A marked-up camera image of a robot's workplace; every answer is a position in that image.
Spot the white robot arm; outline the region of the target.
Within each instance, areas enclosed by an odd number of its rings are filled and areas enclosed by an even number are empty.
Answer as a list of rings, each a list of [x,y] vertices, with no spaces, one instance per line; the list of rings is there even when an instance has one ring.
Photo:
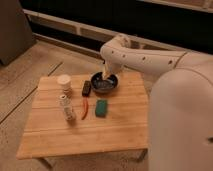
[[[148,109],[149,171],[213,171],[213,54],[133,49],[118,34],[100,48],[105,72],[155,75]]]

